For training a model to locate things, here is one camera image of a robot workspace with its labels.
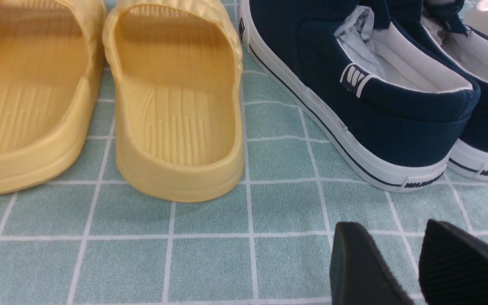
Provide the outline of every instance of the yellow slide sandal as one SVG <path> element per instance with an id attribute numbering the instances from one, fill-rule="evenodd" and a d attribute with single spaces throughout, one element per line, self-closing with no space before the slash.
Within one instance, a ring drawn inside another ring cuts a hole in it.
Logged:
<path id="1" fill-rule="evenodd" d="M 122 176 L 178 202 L 230 191 L 244 170 L 242 48 L 221 2 L 119 0 L 103 42 Z"/>
<path id="2" fill-rule="evenodd" d="M 61 174 L 103 73 L 103 0 L 0 0 L 0 194 Z"/>

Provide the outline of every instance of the side logo patch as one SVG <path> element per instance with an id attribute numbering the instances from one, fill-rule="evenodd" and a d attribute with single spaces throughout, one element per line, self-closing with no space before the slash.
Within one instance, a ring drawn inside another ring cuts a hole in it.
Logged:
<path id="1" fill-rule="evenodd" d="M 238 33 L 240 34 L 240 40 L 242 40 L 242 37 L 244 37 L 244 30 L 246 27 L 244 26 L 244 20 L 240 18 L 240 24 L 238 25 Z"/>
<path id="2" fill-rule="evenodd" d="M 351 93 L 360 98 L 364 85 L 373 77 L 370 73 L 364 71 L 358 64 L 349 64 L 340 77 L 340 83 Z"/>

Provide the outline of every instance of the navy canvas shoe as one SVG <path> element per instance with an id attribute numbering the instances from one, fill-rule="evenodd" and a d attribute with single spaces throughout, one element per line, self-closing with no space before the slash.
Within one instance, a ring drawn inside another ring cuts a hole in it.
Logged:
<path id="1" fill-rule="evenodd" d="M 464 0 L 388 0 L 396 20 L 416 43 L 474 79 L 481 97 L 449 159 L 463 176 L 488 180 L 488 36 L 467 27 L 458 16 Z"/>
<path id="2" fill-rule="evenodd" d="M 414 191 L 442 175 L 480 92 L 371 6 L 242 0 L 240 35 L 366 182 Z"/>

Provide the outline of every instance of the white rubber sole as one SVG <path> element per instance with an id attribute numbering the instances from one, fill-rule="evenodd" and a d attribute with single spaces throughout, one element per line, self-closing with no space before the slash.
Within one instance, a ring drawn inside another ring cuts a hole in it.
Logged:
<path id="1" fill-rule="evenodd" d="M 409 192 L 431 185 L 442 176 L 449 154 L 431 166 L 407 167 L 390 164 L 362 146 L 336 113 L 266 45 L 253 23 L 249 0 L 240 3 L 239 32 L 244 49 L 258 66 L 318 125 L 364 181 L 385 191 Z"/>
<path id="2" fill-rule="evenodd" d="M 453 146 L 447 166 L 459 175 L 488 181 L 488 152 L 471 147 L 461 140 Z"/>

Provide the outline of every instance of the green tiled mat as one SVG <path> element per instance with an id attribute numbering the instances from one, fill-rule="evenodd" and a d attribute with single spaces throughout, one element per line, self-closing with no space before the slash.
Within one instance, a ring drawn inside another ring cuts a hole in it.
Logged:
<path id="1" fill-rule="evenodd" d="M 236 22 L 238 0 L 223 3 Z M 424 304 L 416 271 L 428 218 L 488 243 L 488 183 L 448 172 L 415 193 L 375 189 L 245 52 L 244 70 L 246 173 L 224 197 L 190 205 L 142 195 L 118 172 L 107 67 L 76 164 L 0 196 L 0 305 L 330 304 L 340 221 L 364 224 Z"/>

